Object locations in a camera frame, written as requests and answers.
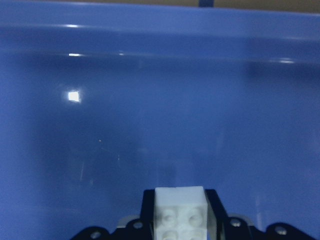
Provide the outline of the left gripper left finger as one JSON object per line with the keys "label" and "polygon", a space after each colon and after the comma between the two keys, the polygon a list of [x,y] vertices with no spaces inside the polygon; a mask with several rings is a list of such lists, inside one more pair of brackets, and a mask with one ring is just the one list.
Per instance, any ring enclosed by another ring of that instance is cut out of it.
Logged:
{"label": "left gripper left finger", "polygon": [[76,233],[73,240],[153,240],[154,234],[155,190],[143,192],[140,215],[128,221],[112,233],[99,226],[86,227]]}

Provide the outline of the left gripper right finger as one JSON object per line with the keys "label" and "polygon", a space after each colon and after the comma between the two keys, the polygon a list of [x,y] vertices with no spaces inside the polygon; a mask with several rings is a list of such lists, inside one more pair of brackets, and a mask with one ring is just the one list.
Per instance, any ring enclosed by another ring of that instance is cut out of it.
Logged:
{"label": "left gripper right finger", "polygon": [[208,214],[207,230],[212,240],[312,240],[304,231],[284,222],[267,226],[265,231],[237,214],[227,214],[218,193],[214,189],[205,191]]}

